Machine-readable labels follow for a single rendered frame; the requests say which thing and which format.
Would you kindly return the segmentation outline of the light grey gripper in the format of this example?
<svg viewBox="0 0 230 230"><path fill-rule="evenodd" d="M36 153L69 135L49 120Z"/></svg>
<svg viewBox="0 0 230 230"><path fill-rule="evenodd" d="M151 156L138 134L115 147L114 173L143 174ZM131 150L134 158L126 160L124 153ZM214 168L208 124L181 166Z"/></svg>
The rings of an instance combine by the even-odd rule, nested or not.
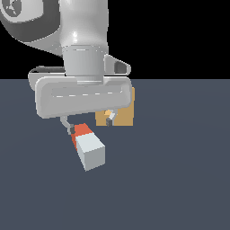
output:
<svg viewBox="0 0 230 230"><path fill-rule="evenodd" d="M112 127L117 112L127 108L132 101L132 85L126 76L105 76L96 85L91 80L78 80L65 76L62 66L38 66L28 74L31 89L35 92L37 114L43 119L61 117L60 122L67 133L75 133L75 125L67 116L111 109L106 125Z"/></svg>

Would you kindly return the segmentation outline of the red and white peg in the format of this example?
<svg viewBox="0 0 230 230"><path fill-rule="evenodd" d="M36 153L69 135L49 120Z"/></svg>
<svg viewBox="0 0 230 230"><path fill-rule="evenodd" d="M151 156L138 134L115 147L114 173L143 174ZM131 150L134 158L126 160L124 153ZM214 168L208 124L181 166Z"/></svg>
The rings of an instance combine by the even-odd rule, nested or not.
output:
<svg viewBox="0 0 230 230"><path fill-rule="evenodd" d="M105 164L105 145L85 123L74 125L71 132L76 152L86 172Z"/></svg>

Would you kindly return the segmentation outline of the tan box with hole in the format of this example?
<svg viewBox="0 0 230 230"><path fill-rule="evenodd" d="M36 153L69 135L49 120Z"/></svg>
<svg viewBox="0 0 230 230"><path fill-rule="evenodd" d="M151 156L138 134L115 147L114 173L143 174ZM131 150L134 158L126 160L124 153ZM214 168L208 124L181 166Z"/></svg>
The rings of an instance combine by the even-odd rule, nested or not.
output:
<svg viewBox="0 0 230 230"><path fill-rule="evenodd" d="M127 108L118 109L118 114L114 119L114 126L132 126L134 119L135 88L132 88L132 102ZM111 115L110 110L96 111L95 120L97 126L105 126L106 119Z"/></svg>

